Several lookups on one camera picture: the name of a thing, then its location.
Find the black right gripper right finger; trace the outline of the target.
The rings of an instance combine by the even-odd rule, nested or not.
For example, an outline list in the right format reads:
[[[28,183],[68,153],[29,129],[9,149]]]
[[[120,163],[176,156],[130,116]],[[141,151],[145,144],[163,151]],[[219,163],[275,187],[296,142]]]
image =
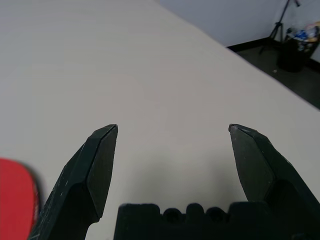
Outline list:
[[[320,203],[293,165],[257,130],[230,124],[238,177],[250,202],[267,205],[291,240],[320,238]]]

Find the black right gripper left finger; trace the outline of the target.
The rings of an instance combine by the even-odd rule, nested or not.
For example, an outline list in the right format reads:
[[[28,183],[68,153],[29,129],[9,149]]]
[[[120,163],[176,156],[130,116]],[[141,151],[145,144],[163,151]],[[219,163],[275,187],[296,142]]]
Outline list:
[[[30,240],[83,240],[103,216],[111,184],[118,126],[95,130],[63,167]]]

